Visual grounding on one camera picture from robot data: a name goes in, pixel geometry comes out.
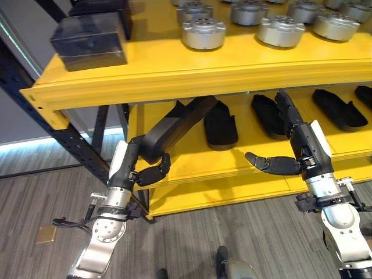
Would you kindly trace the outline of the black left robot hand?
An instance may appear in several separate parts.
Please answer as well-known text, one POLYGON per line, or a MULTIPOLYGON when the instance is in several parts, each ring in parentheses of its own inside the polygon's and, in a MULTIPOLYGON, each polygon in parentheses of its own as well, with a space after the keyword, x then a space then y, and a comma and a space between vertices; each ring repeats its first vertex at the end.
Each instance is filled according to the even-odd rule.
POLYGON ((108 181, 106 186, 119 187, 133 191, 134 185, 140 187, 152 185, 163 180, 168 174, 171 166, 170 155, 164 153, 159 165, 135 171, 138 157, 141 151, 142 137, 134 137, 130 142, 120 140, 111 161, 108 181))

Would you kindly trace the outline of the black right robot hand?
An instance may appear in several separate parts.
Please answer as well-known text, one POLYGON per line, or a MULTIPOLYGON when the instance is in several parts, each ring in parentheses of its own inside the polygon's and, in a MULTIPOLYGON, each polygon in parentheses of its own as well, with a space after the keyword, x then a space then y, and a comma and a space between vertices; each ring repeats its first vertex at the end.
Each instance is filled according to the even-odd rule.
POLYGON ((301 175, 303 180, 334 172, 331 151, 325 150, 313 124, 302 119, 290 96, 280 89, 275 101, 284 121, 285 135, 290 141, 295 157, 276 156, 264 158, 247 152, 248 162, 265 173, 280 176, 301 175))

